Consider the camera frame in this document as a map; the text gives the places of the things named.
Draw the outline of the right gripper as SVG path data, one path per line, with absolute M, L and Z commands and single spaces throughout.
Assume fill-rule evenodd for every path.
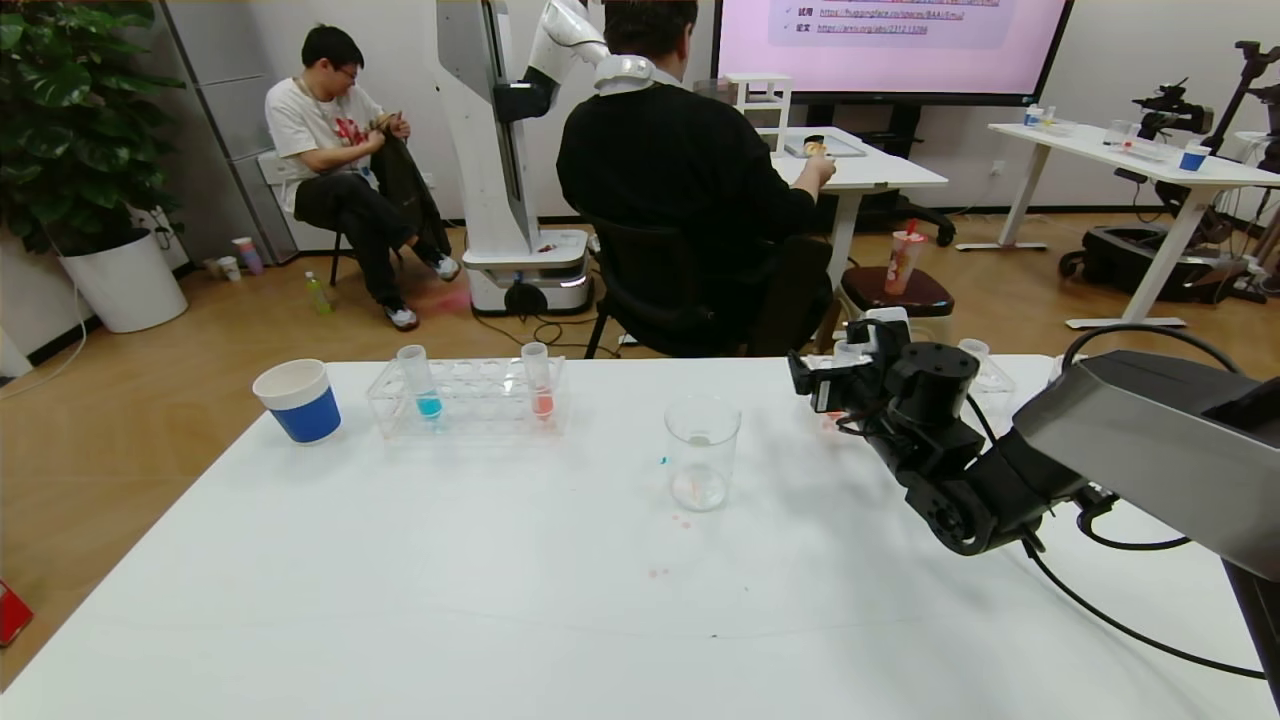
M 883 380 L 873 365 L 831 366 L 813 370 L 799 351 L 787 352 L 794 391 L 810 396 L 815 413 L 859 414 L 881 400 Z

